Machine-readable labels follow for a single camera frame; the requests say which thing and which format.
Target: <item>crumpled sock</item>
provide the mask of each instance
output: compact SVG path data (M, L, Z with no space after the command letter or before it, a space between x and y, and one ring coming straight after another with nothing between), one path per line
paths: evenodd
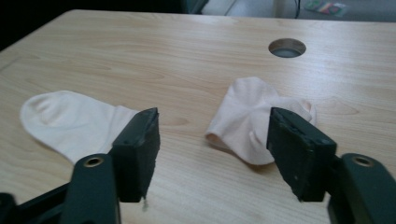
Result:
M26 101L21 123L35 139L76 163L91 154L107 153L137 112L76 92L56 91Z
M271 107L288 109L316 123L316 109L308 101L279 96L258 77L238 78L228 89L205 138L250 164L271 163L274 158L266 148Z

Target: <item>flat sock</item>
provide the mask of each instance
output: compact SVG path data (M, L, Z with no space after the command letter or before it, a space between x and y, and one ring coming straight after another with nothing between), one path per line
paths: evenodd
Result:
M26 101L21 123L35 139L76 163L91 154L107 153L136 113L76 92L55 91Z
M279 96L257 77L238 78L228 89L206 134L206 140L232 150L255 165L274 161L266 148L271 107L293 111L315 125L316 109L300 98Z

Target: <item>floor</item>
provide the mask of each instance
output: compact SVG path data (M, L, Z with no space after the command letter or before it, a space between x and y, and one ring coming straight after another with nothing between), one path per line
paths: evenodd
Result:
M296 2L286 0L280 11L281 18L294 19ZM308 10L313 2L338 3L341 12L329 15ZM204 15L236 17L273 17L273 0L209 0L204 6ZM328 21L396 21L396 0L301 0L298 19Z

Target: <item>desk hole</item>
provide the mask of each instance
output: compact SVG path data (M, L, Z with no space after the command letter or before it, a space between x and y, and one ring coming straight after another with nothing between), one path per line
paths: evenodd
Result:
M272 54L280 58L295 58L301 56L306 51L306 46L303 42L291 39L283 38L273 41L268 49Z

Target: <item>table surface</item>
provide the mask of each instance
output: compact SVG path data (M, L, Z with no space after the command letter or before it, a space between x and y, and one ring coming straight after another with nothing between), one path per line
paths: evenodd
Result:
M299 203L274 164L247 165L205 130L236 78L260 77L316 105L337 155L373 157L396 176L395 36L396 23L67 12L0 53L0 191L23 203L69 181L73 165L19 119L30 97L67 90L159 108L148 209L122 203L124 223L329 223L329 196ZM305 54L272 55L284 37Z

